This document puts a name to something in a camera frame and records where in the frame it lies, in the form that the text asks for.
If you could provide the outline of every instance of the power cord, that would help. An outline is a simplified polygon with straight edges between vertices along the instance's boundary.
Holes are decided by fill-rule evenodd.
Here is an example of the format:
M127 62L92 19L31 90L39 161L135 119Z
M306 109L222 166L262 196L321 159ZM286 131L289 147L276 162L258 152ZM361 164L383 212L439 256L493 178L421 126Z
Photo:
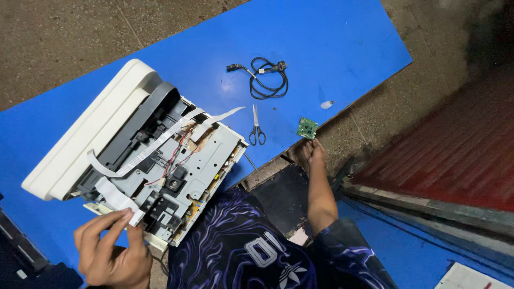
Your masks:
M262 61L264 61L264 64L261 65L259 68L255 68L255 66L253 66L253 63L256 60L262 60ZM250 77L250 94L252 95L253 98L256 98L256 99L278 98L278 97L283 97L284 95L286 95L287 90L289 89L289 80L287 79L286 72L284 71L287 67L287 63L285 63L282 60L282 61L279 61L277 64L274 64L263 57L256 57L256 58L252 59L251 66L252 66L252 69L254 70L253 73L249 69L247 69L246 67L244 67L240 64L228 65L227 72L235 71L238 69L244 69L244 70L248 71L248 73L250 73L250 75L252 75ZM282 84L278 88L272 88L272 87L268 87L268 86L264 85L262 82L260 82L260 80L257 78L257 76L255 76L256 74L264 74L264 73L269 73L269 72L273 72L273 71L278 71L280 73L280 76L282 76ZM255 88L255 86L253 85L254 80L256 80L257 83L260 86L262 86L264 89L266 89L272 93L266 94L266 93L258 91L257 88ZM286 90L281 94L277 94L284 86L286 87Z
M166 254L166 252L168 251L168 248L169 248L169 247L167 247L167 246L166 246L166 249L164 249L164 252L162 252L161 258L159 258L159 257L156 257L156 256L152 255L152 259L154 259L155 261L159 262L160 267L161 267L161 271L162 271L162 273L163 273L164 275L166 275L166 276L168 276L168 275L169 275L169 269L168 269L168 266L166 266L166 265L164 264L164 260L163 260L163 259L164 259L164 255L165 255L165 254Z

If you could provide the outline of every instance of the scissors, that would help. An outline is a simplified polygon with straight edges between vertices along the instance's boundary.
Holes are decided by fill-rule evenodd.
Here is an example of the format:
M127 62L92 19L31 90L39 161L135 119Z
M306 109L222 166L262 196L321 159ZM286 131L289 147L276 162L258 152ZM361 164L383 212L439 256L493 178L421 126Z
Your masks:
M257 139L259 139L259 144L263 145L266 142L266 135L261 131L259 127L259 120L257 119L257 106L252 104L253 107L253 131L248 136L248 140L252 146L257 145ZM261 142L261 135L264 136L264 140Z

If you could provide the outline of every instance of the black scissors handle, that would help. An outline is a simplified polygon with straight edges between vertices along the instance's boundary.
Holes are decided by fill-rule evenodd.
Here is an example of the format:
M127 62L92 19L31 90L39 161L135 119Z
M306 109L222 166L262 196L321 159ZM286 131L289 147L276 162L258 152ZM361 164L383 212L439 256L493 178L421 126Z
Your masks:
M253 126L253 131L250 133L250 136L248 137L248 141L252 146L257 145L257 139L259 139L259 144L263 145L266 142L266 135L261 131L261 128L257 125Z

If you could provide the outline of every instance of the blue tabletop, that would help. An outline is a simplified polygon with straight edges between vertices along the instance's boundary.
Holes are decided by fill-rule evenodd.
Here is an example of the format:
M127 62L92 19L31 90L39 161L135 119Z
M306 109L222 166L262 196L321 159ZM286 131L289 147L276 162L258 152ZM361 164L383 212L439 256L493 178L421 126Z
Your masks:
M453 262L514 285L514 269L496 257L443 242L360 202L340 200L337 209L340 218L355 222L400 289L433 289Z
M285 97L255 100L248 74L225 70L232 63L250 67L257 56L289 64ZM252 0L1 112L2 207L53 263L77 267L72 231L93 214L81 208L79 198L44 202L21 183L132 58L155 69L211 115L247 106L223 120L245 137L253 128L251 105L258 104L267 140L247 150L257 166L300 139L296 130L302 116L322 124L412 61L379 0ZM273 86L281 78L266 75L263 82ZM323 110L320 104L327 100L336 102ZM236 184L252 170L241 159L223 186Z

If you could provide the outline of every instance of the green circuit board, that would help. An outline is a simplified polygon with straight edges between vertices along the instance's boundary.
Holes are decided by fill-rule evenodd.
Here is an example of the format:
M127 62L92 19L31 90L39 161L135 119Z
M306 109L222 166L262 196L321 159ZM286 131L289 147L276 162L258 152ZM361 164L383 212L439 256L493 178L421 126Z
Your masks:
M303 136L308 139L314 139L316 135L316 129L318 128L318 123L314 122L310 119L306 119L302 116L300 119L300 125L298 126L297 135Z

